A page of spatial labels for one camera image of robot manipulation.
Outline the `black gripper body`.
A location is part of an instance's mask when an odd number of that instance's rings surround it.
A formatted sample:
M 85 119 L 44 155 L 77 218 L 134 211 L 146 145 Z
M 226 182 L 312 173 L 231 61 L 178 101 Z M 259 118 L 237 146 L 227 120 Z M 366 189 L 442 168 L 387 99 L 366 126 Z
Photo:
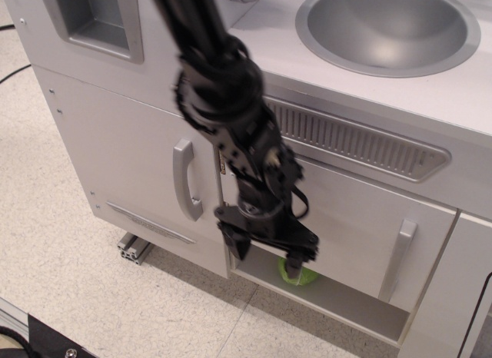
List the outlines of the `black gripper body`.
M 316 259 L 318 236 L 281 206 L 263 214 L 251 214 L 239 206 L 223 206 L 216 208 L 214 215 L 220 231 L 222 223 L 230 224 L 247 235 L 251 242 L 257 241 L 287 254 L 301 254 L 304 262 Z

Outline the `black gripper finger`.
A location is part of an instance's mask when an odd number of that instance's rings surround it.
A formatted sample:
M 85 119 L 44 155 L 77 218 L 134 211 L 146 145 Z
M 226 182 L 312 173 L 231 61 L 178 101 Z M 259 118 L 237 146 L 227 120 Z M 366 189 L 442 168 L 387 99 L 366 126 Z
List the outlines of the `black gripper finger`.
M 221 224 L 221 232 L 230 252 L 239 260 L 243 260 L 251 246 L 250 238 L 242 231 L 226 223 Z
M 298 253 L 288 253 L 285 260 L 285 272 L 289 279 L 299 279 L 302 273 L 304 258 Z

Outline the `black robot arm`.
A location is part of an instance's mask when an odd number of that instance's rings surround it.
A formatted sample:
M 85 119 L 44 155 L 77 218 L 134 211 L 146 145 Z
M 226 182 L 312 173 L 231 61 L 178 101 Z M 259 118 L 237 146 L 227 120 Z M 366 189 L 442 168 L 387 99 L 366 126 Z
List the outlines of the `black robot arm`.
M 264 101 L 261 70 L 228 33 L 214 0 L 155 3 L 179 50 L 177 106 L 236 177 L 237 204 L 214 212 L 224 242 L 238 259 L 252 241 L 283 250 L 287 275 L 298 278 L 319 240 L 292 210 L 303 169 Z

